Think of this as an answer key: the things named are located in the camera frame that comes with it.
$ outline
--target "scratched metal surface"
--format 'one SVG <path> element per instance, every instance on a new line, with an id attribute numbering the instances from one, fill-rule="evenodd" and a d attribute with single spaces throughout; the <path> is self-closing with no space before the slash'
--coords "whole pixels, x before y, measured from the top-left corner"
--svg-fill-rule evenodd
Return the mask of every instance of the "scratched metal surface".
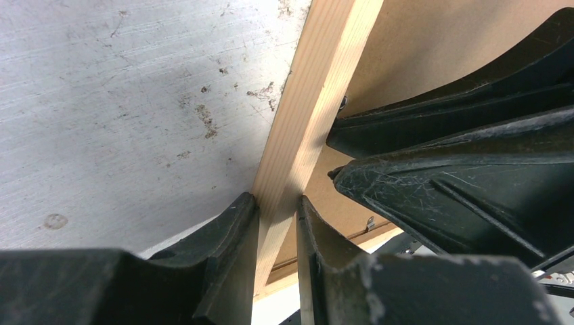
<path id="1" fill-rule="evenodd" d="M 249 190 L 310 0 L 0 0 L 0 248 L 140 253 Z"/>

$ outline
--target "wood grain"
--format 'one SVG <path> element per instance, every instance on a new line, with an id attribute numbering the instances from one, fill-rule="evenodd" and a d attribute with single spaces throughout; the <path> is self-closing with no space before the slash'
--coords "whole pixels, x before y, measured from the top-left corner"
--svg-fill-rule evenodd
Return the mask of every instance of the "wood grain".
<path id="1" fill-rule="evenodd" d="M 315 0 L 252 193 L 261 208 L 255 293 L 266 281 L 382 0 Z"/>

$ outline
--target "pine wood strip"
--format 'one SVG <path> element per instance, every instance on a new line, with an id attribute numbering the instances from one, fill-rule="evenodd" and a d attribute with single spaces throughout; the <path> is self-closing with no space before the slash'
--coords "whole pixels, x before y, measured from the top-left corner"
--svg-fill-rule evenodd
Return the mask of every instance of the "pine wood strip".
<path id="1" fill-rule="evenodd" d="M 255 293 L 266 281 L 382 0 L 314 0 L 252 193 L 261 208 Z"/>

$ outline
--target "black plastic part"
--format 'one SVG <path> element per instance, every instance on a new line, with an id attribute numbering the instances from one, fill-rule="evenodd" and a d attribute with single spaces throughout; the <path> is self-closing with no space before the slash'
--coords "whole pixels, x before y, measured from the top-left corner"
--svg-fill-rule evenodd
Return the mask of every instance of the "black plastic part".
<path id="1" fill-rule="evenodd" d="M 301 309 L 294 312 L 291 316 L 287 317 L 279 325 L 301 325 Z"/>
<path id="2" fill-rule="evenodd" d="M 250 324 L 259 218 L 244 193 L 145 261 L 124 251 L 0 253 L 2 324 Z"/>
<path id="3" fill-rule="evenodd" d="M 354 160 L 334 185 L 436 253 L 559 268 L 574 252 L 573 138 L 569 106 Z"/>
<path id="4" fill-rule="evenodd" d="M 327 144 L 354 158 L 574 104 L 574 8 L 481 69 L 438 89 L 335 120 Z"/>
<path id="5" fill-rule="evenodd" d="M 542 284 L 542 286 L 549 295 L 574 299 L 574 288 L 571 286 L 559 286 L 557 284 L 548 283 Z"/>
<path id="6" fill-rule="evenodd" d="M 297 219 L 302 324 L 560 324 L 516 259 L 369 255 L 306 197 Z"/>

